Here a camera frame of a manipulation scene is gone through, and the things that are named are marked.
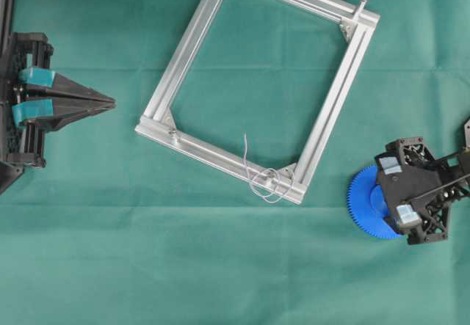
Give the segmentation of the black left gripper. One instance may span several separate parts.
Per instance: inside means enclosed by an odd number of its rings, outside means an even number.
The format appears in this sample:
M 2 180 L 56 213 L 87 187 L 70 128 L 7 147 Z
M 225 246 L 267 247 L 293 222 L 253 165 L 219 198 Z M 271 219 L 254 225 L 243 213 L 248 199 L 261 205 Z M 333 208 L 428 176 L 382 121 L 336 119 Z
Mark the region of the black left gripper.
M 114 98 L 50 70 L 53 53 L 44 34 L 14 33 L 1 55 L 2 173 L 44 167 L 47 132 L 115 108 Z

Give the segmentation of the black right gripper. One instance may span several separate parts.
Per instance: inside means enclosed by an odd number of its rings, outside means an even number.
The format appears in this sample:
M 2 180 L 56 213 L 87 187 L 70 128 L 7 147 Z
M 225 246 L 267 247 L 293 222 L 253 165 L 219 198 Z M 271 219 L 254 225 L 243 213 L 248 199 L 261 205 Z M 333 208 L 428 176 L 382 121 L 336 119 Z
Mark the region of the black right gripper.
M 402 138 L 375 161 L 389 226 L 410 245 L 448 239 L 452 204 L 469 197 L 469 148 L 434 158 L 423 138 Z

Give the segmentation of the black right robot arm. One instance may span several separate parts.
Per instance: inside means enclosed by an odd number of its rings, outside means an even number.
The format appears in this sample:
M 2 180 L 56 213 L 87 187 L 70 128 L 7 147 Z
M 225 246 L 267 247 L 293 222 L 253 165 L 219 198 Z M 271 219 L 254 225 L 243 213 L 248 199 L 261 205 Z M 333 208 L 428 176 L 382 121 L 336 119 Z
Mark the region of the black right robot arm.
M 465 146 L 434 158 L 423 138 L 401 138 L 375 157 L 392 230 L 410 245 L 448 238 L 452 204 L 469 197 L 469 122 L 463 125 Z

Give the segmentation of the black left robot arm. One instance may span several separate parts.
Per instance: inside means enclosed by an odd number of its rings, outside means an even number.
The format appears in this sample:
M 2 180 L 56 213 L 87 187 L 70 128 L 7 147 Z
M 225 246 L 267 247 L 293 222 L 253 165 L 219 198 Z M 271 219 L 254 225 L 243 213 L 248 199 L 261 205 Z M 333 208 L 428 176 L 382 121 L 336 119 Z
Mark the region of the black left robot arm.
M 50 67 L 53 46 L 41 32 L 12 32 L 14 0 L 1 0 L 1 176 L 43 168 L 45 136 L 109 111 L 115 99 Z

